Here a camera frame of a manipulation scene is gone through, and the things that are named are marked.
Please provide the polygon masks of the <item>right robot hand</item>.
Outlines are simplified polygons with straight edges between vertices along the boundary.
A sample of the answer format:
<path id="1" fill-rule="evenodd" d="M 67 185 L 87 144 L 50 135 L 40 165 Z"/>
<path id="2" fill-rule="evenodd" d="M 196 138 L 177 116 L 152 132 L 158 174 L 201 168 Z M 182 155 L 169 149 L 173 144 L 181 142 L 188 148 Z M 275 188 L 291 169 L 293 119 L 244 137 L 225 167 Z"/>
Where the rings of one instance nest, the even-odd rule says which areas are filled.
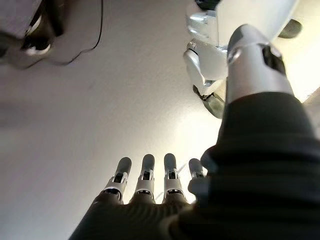
<path id="1" fill-rule="evenodd" d="M 164 156 L 154 199 L 153 155 L 123 203 L 132 161 L 123 157 L 71 235 L 73 240 L 317 240 L 320 142 L 294 96 L 281 53 L 243 24 L 227 48 L 226 102 L 217 142 L 189 161 L 187 202 L 176 158 Z"/>

